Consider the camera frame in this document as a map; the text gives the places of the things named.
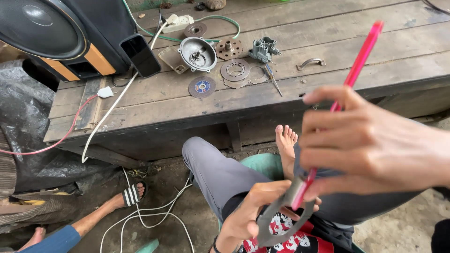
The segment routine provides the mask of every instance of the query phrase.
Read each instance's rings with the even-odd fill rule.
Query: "black and white slide sandal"
[[[137,186],[138,183],[142,183],[142,185],[144,186],[144,193],[142,194],[142,197],[140,199]],[[146,194],[147,194],[147,184],[144,181],[139,181],[122,192],[123,202],[125,203],[125,206],[130,207],[140,202],[140,200],[143,199]]]

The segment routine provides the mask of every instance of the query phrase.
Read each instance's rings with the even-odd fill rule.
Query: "black cable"
[[[135,74],[135,69],[133,68],[133,70],[131,71],[131,76],[133,76]],[[120,88],[120,87],[125,87],[127,84],[128,84],[128,82],[126,82],[124,85],[117,85],[116,84],[116,81],[114,80],[114,77],[115,76],[111,76],[111,81],[112,81],[112,85],[114,85],[115,87],[118,87],[118,88]]]
[[[447,11],[447,10],[444,10],[444,9],[441,9],[441,8],[437,7],[436,5],[431,3],[429,0],[422,0],[422,2],[424,2],[426,5],[430,6],[431,8],[433,8],[435,10],[438,10],[438,11],[441,11],[441,12],[447,14],[447,15],[450,15],[450,11]]]
[[[156,32],[159,31],[159,28],[161,26],[161,21],[162,21],[162,13],[161,13],[161,8],[158,8],[159,11],[159,21],[158,21],[158,26],[156,27]],[[148,41],[148,44],[150,44],[153,40],[155,40],[155,36],[153,35],[152,38]]]

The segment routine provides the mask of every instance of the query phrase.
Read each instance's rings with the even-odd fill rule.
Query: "speaker grille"
[[[0,40],[49,59],[73,59],[86,49],[82,25],[58,0],[0,0]]]

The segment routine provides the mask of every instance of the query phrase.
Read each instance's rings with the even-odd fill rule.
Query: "dirt floor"
[[[450,130],[450,120],[435,125]],[[276,148],[261,149],[241,154],[229,154],[236,160],[257,153],[276,153]],[[157,208],[170,202],[185,185],[188,169],[181,159],[173,159],[153,164],[150,176],[145,178],[149,185],[149,195],[140,208]],[[80,197],[84,207],[80,217],[90,213],[93,208],[120,192],[126,186],[125,177],[117,177],[105,185]],[[105,231],[117,221],[134,212],[135,207],[123,208],[106,216],[71,253],[98,252]],[[162,210],[146,211],[145,214],[159,213]],[[173,211],[186,225],[195,252],[206,252],[218,232],[217,219],[209,209],[200,190],[190,187],[174,205]],[[147,226],[157,224],[163,215],[144,217]],[[434,190],[427,190],[395,210],[369,220],[355,227],[354,241],[367,253],[383,252],[431,252],[430,241],[436,222],[450,218],[450,202]],[[104,253],[119,253],[121,246],[122,223],[112,228],[103,242]],[[155,228],[144,228],[139,218],[131,219],[123,231],[123,252],[133,253],[141,246],[158,238],[160,246],[157,253],[191,252],[188,237],[183,226],[173,216]]]

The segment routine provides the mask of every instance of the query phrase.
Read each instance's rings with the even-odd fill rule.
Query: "wooden workbench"
[[[246,151],[273,144],[277,124],[289,124],[300,132],[304,105],[301,95],[321,85],[341,85],[374,21],[385,22],[367,66],[355,89],[367,100],[402,116],[414,118],[441,113],[450,108],[450,16],[437,12],[419,0],[228,0],[216,12],[196,11],[194,5],[180,4],[164,15],[190,14],[194,18],[225,15],[241,26],[238,39],[247,55],[253,40],[269,36],[283,52],[272,65],[283,92],[272,82],[248,84],[241,89],[224,85],[218,59],[211,73],[186,71],[177,74],[161,62],[162,72],[151,78],[137,78],[100,127],[89,146],[90,157],[126,167],[181,155],[183,143],[200,136],[218,149]],[[154,31],[157,11],[145,12],[140,25]],[[204,21],[205,38],[232,37],[237,29],[224,20]],[[183,39],[183,31],[167,34]],[[176,42],[158,39],[157,55]],[[321,58],[326,66],[297,64]],[[213,95],[197,99],[189,95],[194,78],[215,79]],[[102,79],[111,85],[111,78]],[[117,81],[123,84],[126,79]],[[49,118],[45,142],[61,139],[70,128],[80,103],[87,99],[86,81],[62,83]],[[89,117],[101,119],[117,95],[89,104]],[[76,131],[61,148],[80,153],[90,130]]]

